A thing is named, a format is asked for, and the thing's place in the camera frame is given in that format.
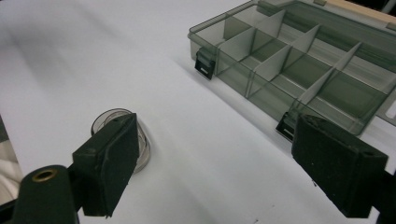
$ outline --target black latch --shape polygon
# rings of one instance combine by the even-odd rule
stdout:
[[[212,60],[212,55],[205,49],[199,49],[197,52],[197,59],[195,61],[195,69],[198,70],[205,77],[212,79],[215,71],[215,61]]]
[[[276,126],[276,130],[282,134],[289,141],[293,141],[294,137],[294,125],[291,122],[289,113],[286,112],[280,122]]]

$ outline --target plastic organizer box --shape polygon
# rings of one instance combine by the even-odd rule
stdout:
[[[373,116],[395,125],[396,32],[303,1],[251,1],[190,29],[191,57],[280,121],[301,113],[360,134]]]

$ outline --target small round object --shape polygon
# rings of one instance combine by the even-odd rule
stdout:
[[[107,125],[111,120],[116,119],[120,116],[132,114],[131,111],[127,109],[111,109],[107,110],[105,113],[101,114],[94,122],[91,127],[91,135],[96,134],[101,130],[105,125]],[[136,162],[136,167],[134,168],[134,174],[141,171],[148,163],[150,158],[150,144],[147,139],[142,127],[137,121],[137,135],[139,141],[139,158]]]
[[[42,170],[32,177],[32,180],[39,183],[52,179],[58,173],[55,169]]]

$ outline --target white surface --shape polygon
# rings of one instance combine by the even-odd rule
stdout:
[[[0,113],[22,171],[71,164],[93,120],[123,107],[142,120],[151,161],[112,218],[81,223],[375,223],[376,211],[344,218],[273,119],[194,71],[189,28],[242,3],[0,2]],[[372,127],[363,138],[394,155],[394,132]]]

